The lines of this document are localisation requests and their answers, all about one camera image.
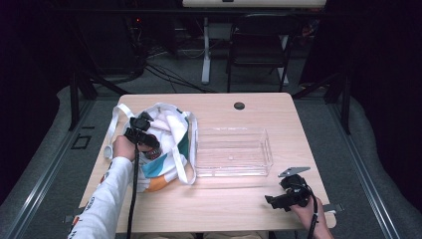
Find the black chair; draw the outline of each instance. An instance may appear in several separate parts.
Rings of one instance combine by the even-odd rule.
[[[230,35],[227,92],[230,93],[232,66],[284,68],[279,92],[283,89],[293,38],[302,30],[302,21],[293,15],[248,14],[237,18]],[[283,48],[282,36],[287,36]]]

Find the transparent plastic tray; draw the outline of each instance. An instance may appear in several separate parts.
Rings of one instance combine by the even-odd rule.
[[[267,176],[273,158],[264,128],[198,129],[196,170],[200,177]]]

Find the white sleeve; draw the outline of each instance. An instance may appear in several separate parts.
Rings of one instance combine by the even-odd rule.
[[[124,157],[112,160],[84,212],[74,221],[68,238],[114,238],[118,215],[130,182],[132,163]]]

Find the table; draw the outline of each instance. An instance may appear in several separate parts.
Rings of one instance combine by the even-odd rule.
[[[253,186],[237,186],[238,182],[229,181],[225,177],[198,177],[192,186],[183,185],[176,179],[160,191],[138,193],[132,221],[134,233],[303,228],[294,213],[275,210],[265,199],[265,195],[278,196],[285,193],[277,175],[294,166],[311,167],[301,176],[323,204],[329,203],[295,105],[288,94],[125,95],[119,102],[126,104],[134,113],[158,102],[176,105],[180,110],[196,115],[198,130],[211,127],[264,127],[268,131],[274,160],[267,177],[255,176],[249,179],[259,182]],[[244,103],[245,108],[236,110],[234,104],[237,102]],[[116,134],[121,132],[126,121],[125,115],[121,114]],[[109,160],[103,157],[106,144],[107,138],[81,206],[85,206],[109,167]],[[126,232],[131,192],[129,186],[121,208],[117,233]],[[327,213],[326,220],[328,227],[335,225],[333,214]]]
[[[183,0],[183,7],[187,8],[322,8],[326,0]],[[210,82],[211,59],[209,52],[209,29],[208,18],[204,18],[204,64],[202,67],[203,85]],[[279,76],[284,69],[278,69]]]

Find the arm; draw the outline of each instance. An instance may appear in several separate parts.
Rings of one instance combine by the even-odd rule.
[[[139,146],[139,150],[148,147]],[[132,175],[134,145],[125,136],[113,143],[113,160],[104,181],[93,193],[84,212],[74,221],[68,238],[114,238],[118,215]]]
[[[316,198],[317,202],[317,224],[314,231],[314,237],[316,239],[325,239],[325,238],[334,238],[331,234],[331,232],[328,229],[328,226],[326,225],[326,219],[325,214],[323,212],[322,203],[320,202],[319,198]],[[311,227],[311,220],[314,215],[314,201],[310,197],[308,205],[306,207],[300,207],[299,205],[293,205],[291,206],[292,211],[294,211],[301,220],[302,224],[304,224],[305,228],[307,230],[310,230]]]

